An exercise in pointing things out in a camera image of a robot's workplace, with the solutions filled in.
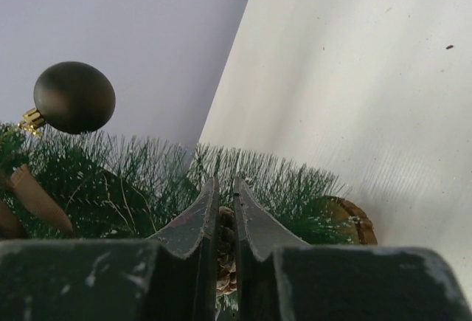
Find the matte brown bauble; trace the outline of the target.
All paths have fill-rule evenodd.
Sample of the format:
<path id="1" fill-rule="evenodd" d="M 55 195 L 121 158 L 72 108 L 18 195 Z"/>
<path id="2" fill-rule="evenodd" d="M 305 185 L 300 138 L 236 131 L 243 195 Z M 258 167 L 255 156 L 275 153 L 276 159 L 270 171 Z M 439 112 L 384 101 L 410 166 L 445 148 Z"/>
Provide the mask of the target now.
<path id="1" fill-rule="evenodd" d="M 116 106 L 109 79 L 79 61 L 45 69 L 35 82 L 33 100 L 35 107 L 23 114 L 18 127 L 37 136 L 45 125 L 74 135 L 97 131 L 111 119 Z"/>

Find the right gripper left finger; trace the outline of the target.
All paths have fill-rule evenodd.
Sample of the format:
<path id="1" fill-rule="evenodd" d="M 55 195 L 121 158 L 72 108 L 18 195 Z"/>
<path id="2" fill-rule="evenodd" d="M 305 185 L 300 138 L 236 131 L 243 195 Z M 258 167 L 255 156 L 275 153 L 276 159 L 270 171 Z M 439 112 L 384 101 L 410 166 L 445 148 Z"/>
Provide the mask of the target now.
<path id="1" fill-rule="evenodd" d="M 1 243 L 3 320 L 213 320 L 218 181 L 146 239 Z"/>

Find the brown and gold ornament garland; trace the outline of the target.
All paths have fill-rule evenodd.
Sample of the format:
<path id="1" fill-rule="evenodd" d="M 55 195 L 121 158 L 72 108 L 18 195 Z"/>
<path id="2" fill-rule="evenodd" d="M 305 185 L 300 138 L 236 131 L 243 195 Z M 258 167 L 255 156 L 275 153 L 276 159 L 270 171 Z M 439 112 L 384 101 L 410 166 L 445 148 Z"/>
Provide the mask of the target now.
<path id="1" fill-rule="evenodd" d="M 74 227 L 63 209 L 42 188 L 26 164 L 15 169 L 10 176 L 1 171 L 1 188 L 12 193 L 32 215 L 74 238 Z M 1 201 L 1 239 L 28 239 L 27 231 L 13 211 Z"/>

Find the small green christmas tree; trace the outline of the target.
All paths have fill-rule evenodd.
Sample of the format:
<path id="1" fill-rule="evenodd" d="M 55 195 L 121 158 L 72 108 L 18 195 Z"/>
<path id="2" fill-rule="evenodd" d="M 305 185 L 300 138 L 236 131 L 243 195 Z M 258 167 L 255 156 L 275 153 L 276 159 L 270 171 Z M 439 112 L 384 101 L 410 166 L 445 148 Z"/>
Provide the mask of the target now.
<path id="1" fill-rule="evenodd" d="M 221 204 L 240 176 L 257 200 L 309 244 L 376 244 L 366 213 L 337 196 L 337 177 L 286 159 L 199 144 L 194 151 L 157 139 L 78 136 L 49 129 L 44 137 L 1 125 L 1 181 L 28 165 L 81 238 L 144 238 L 190 205 L 216 176 Z"/>

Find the brown pine cone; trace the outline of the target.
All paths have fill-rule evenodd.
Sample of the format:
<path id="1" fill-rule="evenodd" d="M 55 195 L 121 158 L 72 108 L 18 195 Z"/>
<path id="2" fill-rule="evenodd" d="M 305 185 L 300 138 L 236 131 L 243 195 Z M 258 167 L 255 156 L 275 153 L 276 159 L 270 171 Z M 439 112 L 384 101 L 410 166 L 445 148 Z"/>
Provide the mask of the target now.
<path id="1" fill-rule="evenodd" d="M 216 295 L 221 297 L 237 290 L 234 212 L 228 207 L 219 207 L 218 223 Z"/>

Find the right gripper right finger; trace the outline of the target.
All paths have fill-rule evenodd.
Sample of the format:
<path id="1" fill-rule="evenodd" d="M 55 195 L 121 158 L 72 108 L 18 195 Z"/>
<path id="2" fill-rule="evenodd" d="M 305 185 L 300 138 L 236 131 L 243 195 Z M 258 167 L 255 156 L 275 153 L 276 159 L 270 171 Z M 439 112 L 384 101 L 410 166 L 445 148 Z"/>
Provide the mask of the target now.
<path id="1" fill-rule="evenodd" d="M 241 320 L 469 320 L 450 266 L 417 247 L 310 245 L 234 183 Z"/>

